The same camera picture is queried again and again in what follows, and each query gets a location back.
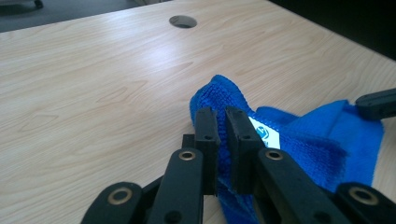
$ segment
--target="tag on cloth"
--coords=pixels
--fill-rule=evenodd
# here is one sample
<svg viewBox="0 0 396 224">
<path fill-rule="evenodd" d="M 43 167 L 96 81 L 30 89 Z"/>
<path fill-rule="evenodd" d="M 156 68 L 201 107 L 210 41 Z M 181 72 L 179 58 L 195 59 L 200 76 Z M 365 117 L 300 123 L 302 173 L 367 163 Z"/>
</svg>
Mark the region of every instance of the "tag on cloth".
<svg viewBox="0 0 396 224">
<path fill-rule="evenodd" d="M 238 195 L 231 187 L 230 151 L 225 128 L 227 105 L 244 110 L 263 140 L 273 133 L 269 130 L 278 133 L 278 142 L 274 141 L 274 144 L 287 151 L 317 185 L 335 191 L 343 182 L 372 184 L 384 134 L 380 121 L 362 119 L 356 107 L 347 100 L 313 108 L 301 117 L 270 106 L 259 107 L 255 112 L 231 80 L 216 75 L 191 98 L 190 111 L 192 123 L 200 108 L 211 106 L 212 110 L 218 111 L 221 140 L 218 192 L 228 223 L 258 223 L 258 220 L 251 195 Z"/>
<path fill-rule="evenodd" d="M 279 132 L 251 117 L 249 117 L 249 119 L 266 147 L 280 149 Z"/>
</svg>

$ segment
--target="wood grain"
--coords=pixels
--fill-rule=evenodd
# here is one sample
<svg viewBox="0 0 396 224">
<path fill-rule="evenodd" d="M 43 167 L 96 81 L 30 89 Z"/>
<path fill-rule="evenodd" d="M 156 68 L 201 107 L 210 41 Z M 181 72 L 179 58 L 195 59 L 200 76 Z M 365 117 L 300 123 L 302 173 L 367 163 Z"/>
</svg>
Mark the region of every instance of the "wood grain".
<svg viewBox="0 0 396 224">
<path fill-rule="evenodd" d="M 168 20 L 198 21 L 178 29 Z M 396 63 L 261 0 L 173 1 L 0 34 L 0 222 L 79 223 L 120 181 L 163 174 L 215 74 L 297 115 L 396 87 Z M 396 121 L 375 188 L 396 201 Z M 205 223 L 224 223 L 205 198 Z"/>
</svg>

